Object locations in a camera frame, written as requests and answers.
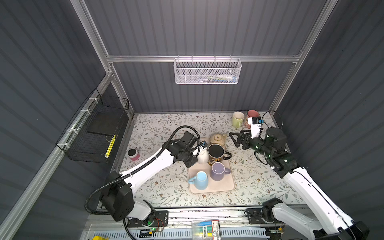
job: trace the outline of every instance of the tray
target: tray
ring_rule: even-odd
[[[202,137],[200,140],[207,142],[208,146],[210,145],[209,137]],[[229,192],[235,189],[235,179],[233,177],[233,172],[231,168],[230,160],[223,160],[222,164],[231,170],[230,174],[224,175],[224,178],[221,181],[214,181],[209,175],[211,171],[211,166],[206,164],[194,164],[192,167],[188,168],[188,179],[196,176],[199,171],[204,171],[208,175],[208,187],[204,190],[199,190],[195,187],[194,184],[189,185],[189,191],[193,194],[203,194],[203,193],[216,193],[216,192]]]

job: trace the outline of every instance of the floral tablecloth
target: floral tablecloth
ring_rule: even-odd
[[[274,126],[269,114],[265,122]],[[139,150],[140,158],[131,161],[125,154],[121,170],[125,171],[156,152],[181,125],[194,127],[200,137],[214,133],[239,132],[232,127],[232,113],[183,113],[138,114],[128,149]],[[174,138],[182,137],[181,129]],[[261,164],[253,151],[236,148],[230,137],[226,139],[227,151],[232,153],[230,164],[236,188],[231,192],[199,194],[189,191],[188,171],[184,163],[177,162],[153,176],[136,192],[135,198],[146,199],[154,207],[254,205],[277,197],[287,204],[303,204],[303,199],[266,165]]]

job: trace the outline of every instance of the ceramic teapot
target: ceramic teapot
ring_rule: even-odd
[[[211,142],[211,144],[217,143],[217,144],[225,147],[225,139],[226,138],[227,138],[226,134],[216,133],[216,134],[211,136],[210,142]]]

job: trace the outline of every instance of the black wire basket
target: black wire basket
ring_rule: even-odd
[[[62,137],[66,131],[70,131],[66,142],[57,142],[56,145],[71,160],[108,163],[111,151],[116,147],[115,142],[119,135],[123,135],[129,119],[128,99],[98,95],[87,110],[81,111],[84,113],[78,124],[68,130],[69,124],[61,135]],[[105,123],[102,119],[109,119],[112,123]],[[98,132],[105,125],[114,130],[107,134]]]

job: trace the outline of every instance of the white jug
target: white jug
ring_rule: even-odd
[[[193,151],[193,155],[196,155],[196,154],[197,154],[197,149]],[[208,162],[208,158],[209,158],[209,155],[208,155],[207,148],[200,147],[200,152],[199,152],[199,155],[197,156],[197,162],[199,164],[205,164]]]

